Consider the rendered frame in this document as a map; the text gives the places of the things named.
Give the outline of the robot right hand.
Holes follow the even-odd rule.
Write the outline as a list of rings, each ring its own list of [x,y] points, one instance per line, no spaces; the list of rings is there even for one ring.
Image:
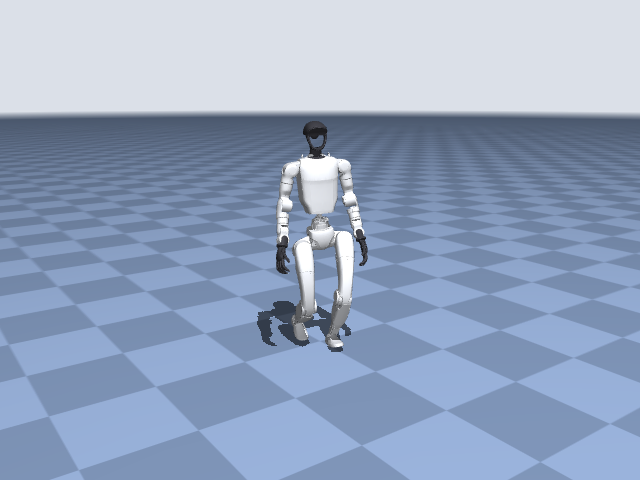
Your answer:
[[[277,254],[276,254],[276,260],[277,260],[276,268],[280,273],[288,274],[290,270],[286,268],[285,262],[284,262],[284,260],[286,259],[286,261],[290,263],[290,260],[286,256],[286,250],[285,250],[288,247],[288,237],[282,236],[281,243],[277,244],[276,247],[278,248]],[[286,272],[284,269],[288,272]]]

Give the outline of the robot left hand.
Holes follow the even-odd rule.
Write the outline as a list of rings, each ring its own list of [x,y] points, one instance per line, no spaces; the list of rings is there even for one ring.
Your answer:
[[[356,230],[357,239],[356,241],[360,243],[363,261],[359,264],[359,266],[363,266],[367,262],[367,245],[365,242],[366,237],[363,235],[361,229]]]

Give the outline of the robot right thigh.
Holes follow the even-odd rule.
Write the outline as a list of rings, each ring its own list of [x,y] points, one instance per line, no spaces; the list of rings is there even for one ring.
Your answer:
[[[314,257],[310,236],[295,242],[292,247],[292,253],[295,257],[295,268],[300,287],[301,303],[303,309],[306,310],[305,316],[309,316],[317,312]]]

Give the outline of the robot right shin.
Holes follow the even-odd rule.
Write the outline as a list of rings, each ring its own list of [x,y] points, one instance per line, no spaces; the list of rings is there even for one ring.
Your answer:
[[[294,317],[294,321],[297,321],[297,322],[295,322],[295,324],[304,323],[313,318],[313,313],[312,315],[309,315],[309,316],[305,316],[305,313],[306,313],[306,310],[303,309],[303,306],[300,300],[296,306],[296,315]]]

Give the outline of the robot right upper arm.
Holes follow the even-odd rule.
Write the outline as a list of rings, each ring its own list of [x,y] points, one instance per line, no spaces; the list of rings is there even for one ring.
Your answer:
[[[293,207],[293,201],[289,199],[292,187],[293,177],[296,177],[299,173],[300,162],[286,163],[282,168],[282,176],[279,187],[279,199],[282,200],[282,212],[290,212]]]

